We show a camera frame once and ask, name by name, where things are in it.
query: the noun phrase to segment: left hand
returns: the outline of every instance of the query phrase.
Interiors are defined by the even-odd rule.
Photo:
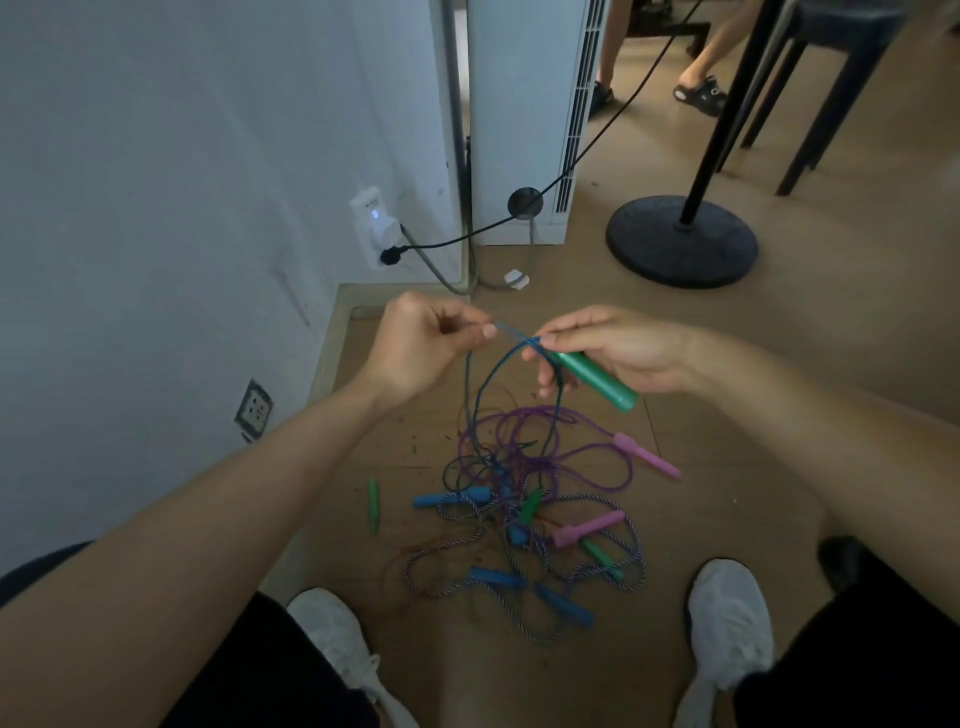
[[[387,303],[358,375],[397,406],[434,386],[462,354],[496,335],[493,316],[455,298],[407,291]]]

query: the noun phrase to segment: pink jump rope handle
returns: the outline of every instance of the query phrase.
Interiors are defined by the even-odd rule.
[[[646,460],[661,473],[669,475],[670,477],[675,477],[678,480],[680,479],[679,470],[670,465],[670,463],[668,463],[666,460],[657,457],[650,450],[643,449],[630,435],[617,432],[615,435],[613,435],[613,444],[617,449],[621,449],[624,452],[629,452],[631,455],[636,455],[641,460]]]
[[[587,536],[587,534],[593,533],[594,531],[601,531],[609,525],[620,523],[625,518],[626,514],[624,514],[623,511],[612,511],[606,516],[601,516],[598,519],[593,519],[586,523],[565,525],[563,528],[559,528],[553,532],[553,545],[557,548],[563,548],[564,546],[575,544],[584,536]]]

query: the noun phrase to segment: black sandal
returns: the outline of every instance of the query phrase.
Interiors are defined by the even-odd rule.
[[[707,76],[696,88],[677,85],[673,97],[681,104],[689,104],[707,116],[719,116],[727,103],[727,94],[720,88],[715,76]]]
[[[590,113],[587,119],[592,119],[600,109],[613,101],[613,89],[602,85],[599,81],[593,82],[593,93],[590,95]]]

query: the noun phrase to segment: chair leg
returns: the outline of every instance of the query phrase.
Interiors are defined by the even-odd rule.
[[[754,146],[756,136],[760,133],[760,130],[763,129],[763,125],[773,110],[774,104],[780,98],[780,94],[783,92],[783,87],[786,86],[790,74],[792,74],[793,69],[797,67],[800,56],[804,54],[804,48],[806,48],[806,42],[803,40],[795,39],[790,45],[790,50],[788,50],[786,56],[783,57],[783,63],[780,64],[780,70],[777,72],[777,76],[770,84],[770,90],[767,91],[763,103],[760,104],[760,108],[756,111],[756,116],[750,125],[750,129],[747,130],[746,135],[743,137],[743,143],[740,144],[743,149],[750,149]]]
[[[827,150],[830,142],[833,141],[837,130],[840,129],[840,125],[843,124],[844,120],[847,118],[847,114],[850,113],[850,109],[853,108],[853,104],[856,103],[856,99],[860,95],[860,91],[862,91],[863,87],[867,85],[868,81],[870,81],[870,77],[873,75],[876,65],[880,63],[880,59],[883,58],[883,54],[886,50],[886,46],[881,46],[879,48],[871,48],[857,54],[858,58],[856,63],[859,66],[859,76],[856,81],[851,82],[850,89],[844,99],[845,103],[840,109],[837,110],[835,123],[833,124],[832,128],[829,129],[828,132],[824,133],[823,136],[818,139],[817,144],[813,147],[814,151],[809,162],[807,163],[807,166],[810,169],[817,168],[817,164],[820,163],[820,159],[823,157],[824,152]]]
[[[750,112],[754,110],[754,105],[756,104],[756,99],[759,98],[760,91],[767,85],[774,66],[777,65],[783,49],[786,48],[787,41],[796,32],[795,17],[795,15],[791,16],[785,22],[781,22],[780,27],[774,35],[774,39],[770,42],[770,48],[763,57],[763,65],[750,82],[747,97],[743,101],[743,106],[740,107],[740,112],[736,115],[736,121],[733,123],[733,131],[730,132],[730,137],[724,146],[723,154],[720,155],[720,161],[717,163],[717,172],[721,171],[724,164],[727,163],[727,157],[730,156],[733,145],[736,144],[736,139],[740,136],[740,132],[743,131],[743,127],[747,123],[747,117],[749,117]]]
[[[826,149],[825,143],[829,143],[833,138],[856,100],[859,90],[866,84],[866,79],[870,78],[882,55],[882,48],[871,48],[867,51],[851,53],[847,58],[826,101],[820,107],[817,118],[813,120],[810,131],[806,133],[804,143],[800,145],[797,155],[793,157],[786,174],[783,175],[780,186],[777,188],[778,196],[789,195],[804,168],[811,162],[815,164],[819,161],[820,155]]]

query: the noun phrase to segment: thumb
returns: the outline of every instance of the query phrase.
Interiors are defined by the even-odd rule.
[[[484,324],[479,326],[471,324],[461,328],[459,331],[446,334],[444,340],[457,353],[468,352],[471,349],[486,344],[489,339],[496,335],[496,326],[494,324]]]
[[[540,337],[540,344],[552,352],[585,352],[604,349],[616,338],[616,326],[597,324],[591,327],[550,331]]]

